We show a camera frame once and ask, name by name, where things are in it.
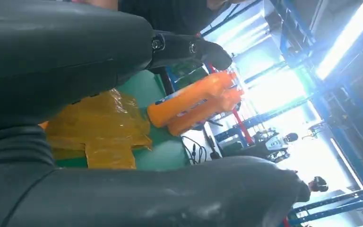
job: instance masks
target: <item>person's hand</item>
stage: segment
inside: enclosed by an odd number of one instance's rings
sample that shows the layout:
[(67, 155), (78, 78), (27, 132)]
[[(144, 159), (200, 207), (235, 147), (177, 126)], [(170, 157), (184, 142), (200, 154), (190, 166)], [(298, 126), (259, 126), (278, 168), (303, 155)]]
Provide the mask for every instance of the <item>person's hand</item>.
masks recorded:
[(118, 0), (74, 0), (75, 2), (81, 2), (85, 4), (90, 4), (93, 6), (98, 6), (105, 9), (118, 10)]

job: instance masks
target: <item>ceiling light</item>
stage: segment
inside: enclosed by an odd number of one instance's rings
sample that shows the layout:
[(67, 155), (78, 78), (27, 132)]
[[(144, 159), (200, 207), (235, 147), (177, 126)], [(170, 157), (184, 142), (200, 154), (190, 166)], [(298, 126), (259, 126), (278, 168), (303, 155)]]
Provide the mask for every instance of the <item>ceiling light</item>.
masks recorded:
[(343, 58), (354, 42), (363, 32), (363, 4), (350, 19), (343, 32), (337, 38), (335, 44), (320, 64), (317, 74), (325, 79)]

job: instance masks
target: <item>black shirt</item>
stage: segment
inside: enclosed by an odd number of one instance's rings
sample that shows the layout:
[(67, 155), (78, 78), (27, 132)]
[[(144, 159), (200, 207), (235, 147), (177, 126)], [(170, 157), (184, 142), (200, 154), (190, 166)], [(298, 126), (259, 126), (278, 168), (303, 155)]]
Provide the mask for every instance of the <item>black shirt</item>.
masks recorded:
[(144, 17), (155, 30), (195, 35), (230, 7), (207, 7), (207, 0), (119, 0), (119, 11)]

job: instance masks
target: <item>fluorescent light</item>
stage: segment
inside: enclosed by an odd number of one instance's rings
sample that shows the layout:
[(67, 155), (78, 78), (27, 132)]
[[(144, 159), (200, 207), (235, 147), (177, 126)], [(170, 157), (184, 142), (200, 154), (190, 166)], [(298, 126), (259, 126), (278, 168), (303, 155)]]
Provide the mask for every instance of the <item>fluorescent light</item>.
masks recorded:
[(236, 38), (232, 43), (229, 43), (224, 47), (229, 53), (239, 52), (244, 50), (247, 46), (257, 41), (262, 36), (266, 35), (266, 31), (264, 30), (268, 26), (267, 23), (264, 23), (244, 35)]
[(346, 157), (343, 155), (343, 152), (340, 150), (339, 146), (336, 144), (334, 139), (330, 139), (330, 141), (332, 142), (333, 146), (335, 147), (337, 153), (339, 154), (339, 156), (342, 158), (345, 166), (347, 167), (348, 171), (351, 173), (351, 176), (353, 176), (355, 182), (357, 183), (358, 187), (363, 190), (363, 183), (361, 183), (360, 179), (358, 178), (357, 174), (355, 174), (353, 168), (350, 166), (350, 164), (348, 163)]
[(259, 19), (262, 16), (262, 11), (257, 13), (256, 15), (254, 15), (253, 17), (243, 21), (242, 23), (240, 23), (238, 26), (234, 27), (233, 29), (231, 29), (229, 32), (226, 32), (226, 34), (221, 35), (218, 40), (216, 41), (217, 44), (219, 45), (224, 45), (227, 42), (229, 42), (233, 37), (235, 37), (240, 31), (242, 31), (245, 27), (251, 25), (252, 23), (254, 23), (254, 21), (256, 21), (257, 19)]
[(362, 32), (363, 4), (350, 19), (343, 32), (337, 38), (332, 49), (330, 49), (323, 62), (320, 64), (317, 70), (319, 78), (325, 79), (332, 72)]

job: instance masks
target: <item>yellow plastic bag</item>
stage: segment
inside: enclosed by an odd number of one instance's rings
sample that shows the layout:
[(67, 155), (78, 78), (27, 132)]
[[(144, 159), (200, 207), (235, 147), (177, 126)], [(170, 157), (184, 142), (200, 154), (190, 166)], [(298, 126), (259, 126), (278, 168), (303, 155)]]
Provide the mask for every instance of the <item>yellow plastic bag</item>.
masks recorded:
[(66, 107), (46, 133), (55, 158), (77, 157), (84, 149), (89, 168), (129, 169), (136, 168), (133, 147), (151, 148), (149, 130), (136, 100), (112, 89)]

